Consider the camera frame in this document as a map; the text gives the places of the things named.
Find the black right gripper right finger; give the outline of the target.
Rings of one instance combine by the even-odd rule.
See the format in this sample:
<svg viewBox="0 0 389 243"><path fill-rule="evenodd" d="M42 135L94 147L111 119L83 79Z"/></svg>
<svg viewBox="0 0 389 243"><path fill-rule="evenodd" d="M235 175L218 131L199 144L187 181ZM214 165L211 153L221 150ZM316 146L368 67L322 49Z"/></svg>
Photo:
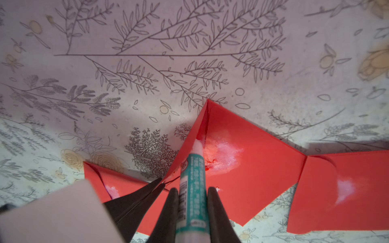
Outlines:
<svg viewBox="0 0 389 243"><path fill-rule="evenodd" d="M240 243L215 187L209 187L207 209L211 243Z"/></svg>

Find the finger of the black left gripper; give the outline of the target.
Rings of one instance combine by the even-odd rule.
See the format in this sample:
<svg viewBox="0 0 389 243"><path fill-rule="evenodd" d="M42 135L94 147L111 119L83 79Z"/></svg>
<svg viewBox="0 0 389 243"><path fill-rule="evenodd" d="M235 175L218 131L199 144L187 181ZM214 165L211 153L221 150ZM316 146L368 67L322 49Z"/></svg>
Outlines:
<svg viewBox="0 0 389 243"><path fill-rule="evenodd" d="M158 178L129 195L104 203L126 243L131 242L145 214L164 188L165 184Z"/></svg>

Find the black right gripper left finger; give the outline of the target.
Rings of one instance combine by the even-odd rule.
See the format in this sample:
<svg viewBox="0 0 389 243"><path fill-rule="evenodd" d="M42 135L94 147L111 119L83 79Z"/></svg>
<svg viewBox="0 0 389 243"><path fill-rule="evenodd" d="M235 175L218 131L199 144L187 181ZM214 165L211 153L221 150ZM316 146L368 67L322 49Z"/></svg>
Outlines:
<svg viewBox="0 0 389 243"><path fill-rule="evenodd" d="M147 243L175 243L178 219L179 193L176 188L170 190L157 223Z"/></svg>

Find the green white glue stick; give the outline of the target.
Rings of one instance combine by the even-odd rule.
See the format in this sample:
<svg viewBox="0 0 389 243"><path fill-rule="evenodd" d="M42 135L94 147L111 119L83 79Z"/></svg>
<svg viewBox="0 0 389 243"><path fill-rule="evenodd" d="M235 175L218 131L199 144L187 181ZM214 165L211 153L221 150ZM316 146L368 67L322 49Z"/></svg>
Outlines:
<svg viewBox="0 0 389 243"><path fill-rule="evenodd" d="M176 243L209 243L204 147L195 140L181 164Z"/></svg>

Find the red envelope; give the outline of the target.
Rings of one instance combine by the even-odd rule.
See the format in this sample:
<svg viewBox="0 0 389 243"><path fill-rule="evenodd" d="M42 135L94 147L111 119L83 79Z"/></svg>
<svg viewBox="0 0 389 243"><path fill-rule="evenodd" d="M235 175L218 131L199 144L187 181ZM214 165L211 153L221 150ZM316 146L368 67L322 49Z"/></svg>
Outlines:
<svg viewBox="0 0 389 243"><path fill-rule="evenodd" d="M387 150L307 157L289 212L288 233L388 228Z"/></svg>
<svg viewBox="0 0 389 243"><path fill-rule="evenodd" d="M206 185L219 189L228 217L245 225L295 185L306 156L213 101L207 101L169 168L179 175L194 142L204 146Z"/></svg>
<svg viewBox="0 0 389 243"><path fill-rule="evenodd" d="M90 181L95 192L103 203L131 194L147 185L147 182L88 162L84 162L84 175L85 178ZM159 214L167 199L168 192L169 190L167 189L161 192L159 197L145 214L137 232L148 236L152 233L152 230L157 223Z"/></svg>

